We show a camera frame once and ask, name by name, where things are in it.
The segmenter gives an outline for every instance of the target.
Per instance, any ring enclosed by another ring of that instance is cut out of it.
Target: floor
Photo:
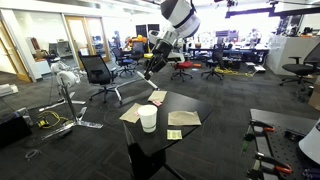
[[[152,81],[162,90],[173,91],[190,96],[213,105],[213,113],[207,121],[191,135],[167,150],[167,160],[173,168],[186,179],[201,180],[239,180],[245,179],[247,169],[253,165],[252,143],[245,156],[240,155],[242,137],[248,128],[250,109],[296,115],[311,119],[319,118],[319,111],[300,102],[291,92],[298,90],[296,84],[280,87],[281,77],[270,70],[265,74],[253,77],[228,75],[223,81],[216,77],[205,80],[201,72],[208,69],[190,70],[193,79],[182,82],[179,77],[170,80],[174,71],[167,65],[152,77]],[[124,75],[117,82],[138,78]],[[18,81],[15,76],[0,73],[0,84],[16,84],[19,93],[3,98],[12,109],[28,107],[30,115],[36,119],[38,110],[35,107],[54,103],[59,99],[57,82],[46,77],[39,83],[27,84]],[[124,98],[139,94],[150,86],[143,81],[120,89]],[[90,94],[98,87],[90,86],[86,77],[82,82],[70,88],[75,91],[73,99],[84,100],[88,107],[84,117],[87,121],[103,123],[100,130],[75,127],[70,136],[55,142],[37,144],[31,138],[0,149],[0,177],[4,179],[130,179],[130,164],[127,156],[123,125],[118,120],[114,94],[107,96],[107,103],[102,103],[102,96],[88,101]],[[0,114],[10,112],[10,108],[0,102]],[[77,111],[83,106],[75,105]],[[59,115],[70,117],[65,106],[55,109]],[[49,130],[34,127],[32,137]],[[31,161],[24,159],[31,148],[42,151],[42,155]],[[152,179],[175,179],[165,169],[161,169]]]

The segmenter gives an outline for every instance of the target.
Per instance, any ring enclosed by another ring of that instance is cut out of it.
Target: paper
[[[168,140],[178,140],[182,139],[181,130],[167,130]]]
[[[148,101],[159,101],[163,102],[166,97],[167,91],[153,91]]]
[[[201,125],[198,113],[188,111],[173,111],[169,113],[168,125],[171,126],[186,126],[186,125]]]
[[[141,104],[135,103],[126,113],[124,113],[119,119],[136,123],[139,120],[139,116],[136,114]]]

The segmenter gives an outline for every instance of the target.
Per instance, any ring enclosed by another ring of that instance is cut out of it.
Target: table leg
[[[167,163],[163,165],[171,174],[173,174],[179,180],[185,180],[176,170],[170,167]]]

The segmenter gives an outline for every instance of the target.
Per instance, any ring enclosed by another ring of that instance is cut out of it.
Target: paper cup
[[[142,129],[146,133],[156,130],[158,108],[154,105],[144,105],[138,109]]]

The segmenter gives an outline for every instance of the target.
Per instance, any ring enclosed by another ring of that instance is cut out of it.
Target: chair base
[[[114,90],[115,87],[110,87],[110,88],[107,88],[107,87],[103,87],[103,89],[99,89],[99,92],[93,94],[91,97],[90,97],[90,101],[92,101],[92,98],[98,94],[101,94],[101,93],[104,93],[104,96],[103,96],[103,103],[106,103],[107,100],[106,100],[106,96],[108,94],[108,92],[116,92]]]
[[[211,71],[207,71],[207,72],[201,73],[201,77],[202,77],[203,75],[205,75],[205,74],[208,74],[208,75],[206,76],[206,79],[208,79],[210,76],[213,76],[213,75],[216,75],[220,80],[222,80],[222,79],[223,79],[222,77],[224,77],[224,74],[217,73],[217,72],[214,71],[214,69],[212,69]]]
[[[313,84],[312,82],[307,81],[307,80],[303,79],[303,77],[299,77],[299,76],[297,78],[284,78],[284,79],[282,79],[282,81],[283,82],[279,84],[280,86],[283,86],[283,84],[289,83],[289,82],[297,82],[298,84],[301,84],[301,86],[302,86],[301,91],[306,90],[305,83]]]
[[[132,73],[134,73],[134,70],[135,68],[125,67],[124,69],[117,71],[117,73],[119,73],[119,76],[121,76],[122,73],[130,73],[130,75],[132,75]]]
[[[171,76],[170,79],[173,80],[173,78],[176,77],[176,76],[180,76],[181,79],[182,79],[182,82],[185,81],[184,76],[189,76],[190,79],[193,78],[193,76],[192,76],[191,74],[185,73],[185,72],[184,72],[184,69],[180,69],[179,72],[174,72],[174,73],[172,73],[172,76]]]

